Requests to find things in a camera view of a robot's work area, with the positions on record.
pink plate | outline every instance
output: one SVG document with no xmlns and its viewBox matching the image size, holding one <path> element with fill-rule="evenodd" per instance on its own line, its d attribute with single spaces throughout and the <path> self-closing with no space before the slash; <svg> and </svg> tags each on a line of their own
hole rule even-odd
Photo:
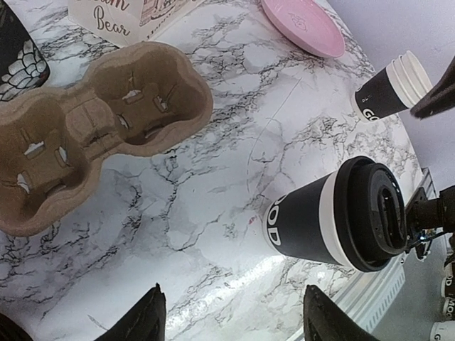
<svg viewBox="0 0 455 341">
<path fill-rule="evenodd" d="M 327 13 L 313 0 L 261 0 L 270 21 L 292 43 L 325 58 L 344 54 L 344 39 Z"/>
</svg>

black cup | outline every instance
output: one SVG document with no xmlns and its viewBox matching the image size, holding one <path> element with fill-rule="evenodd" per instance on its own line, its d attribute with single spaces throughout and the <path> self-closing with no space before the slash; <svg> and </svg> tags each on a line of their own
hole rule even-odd
<svg viewBox="0 0 455 341">
<path fill-rule="evenodd" d="M 455 298 L 455 278 L 453 275 L 442 280 L 441 294 L 442 297 Z"/>
<path fill-rule="evenodd" d="M 376 121 L 407 109 L 392 86 L 386 68 L 354 93 L 352 104 L 363 121 Z"/>
<path fill-rule="evenodd" d="M 359 156 L 273 202 L 264 233 L 286 256 L 379 271 L 405 250 L 405 204 L 392 172 Z"/>
<path fill-rule="evenodd" d="M 40 87 L 48 64 L 16 14 L 0 0 L 0 102 Z"/>
</svg>

marble countertop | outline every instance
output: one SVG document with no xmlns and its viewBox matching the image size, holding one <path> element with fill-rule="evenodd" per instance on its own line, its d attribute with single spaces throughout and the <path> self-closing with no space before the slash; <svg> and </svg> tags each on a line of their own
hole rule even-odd
<svg viewBox="0 0 455 341">
<path fill-rule="evenodd" d="M 69 22 L 67 0 L 9 0 L 51 67 L 78 81 L 115 49 Z M 322 60 L 272 27 L 258 0 L 207 0 L 158 40 L 210 85 L 204 130 L 152 158 L 106 160 L 97 192 L 38 236 L 0 235 L 0 311 L 35 341 L 93 340 L 156 282 L 167 340 L 286 340 L 307 284 L 335 295 L 350 269 L 286 258 L 266 244 L 272 200 L 367 155 L 391 167 L 406 198 L 422 174 L 398 117 L 360 123 L 349 98 L 373 74 L 341 27 L 346 54 Z"/>
</svg>

black coffee cup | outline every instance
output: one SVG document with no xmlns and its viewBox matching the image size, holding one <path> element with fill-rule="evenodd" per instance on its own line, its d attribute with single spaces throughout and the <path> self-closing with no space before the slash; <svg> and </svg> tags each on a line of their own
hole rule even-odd
<svg viewBox="0 0 455 341">
<path fill-rule="evenodd" d="M 0 0 L 0 102 L 40 87 L 49 66 L 16 14 Z"/>
<path fill-rule="evenodd" d="M 453 275 L 442 280 L 441 294 L 442 297 L 455 298 L 455 278 Z"/>
<path fill-rule="evenodd" d="M 392 172 L 359 156 L 273 202 L 264 234 L 286 256 L 379 271 L 405 250 L 405 205 Z"/>
<path fill-rule="evenodd" d="M 407 51 L 357 90 L 351 103 L 362 121 L 376 121 L 412 108 L 431 88 L 417 57 Z"/>
</svg>

cardboard drink carrier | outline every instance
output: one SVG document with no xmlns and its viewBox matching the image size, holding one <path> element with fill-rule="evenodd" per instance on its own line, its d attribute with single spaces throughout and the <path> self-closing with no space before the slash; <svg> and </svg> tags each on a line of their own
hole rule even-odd
<svg viewBox="0 0 455 341">
<path fill-rule="evenodd" d="M 152 156 L 199 131 L 213 99 L 181 51 L 139 43 L 93 62 L 70 89 L 31 90 L 0 109 L 0 230 L 24 237 L 88 199 L 108 156 Z"/>
</svg>

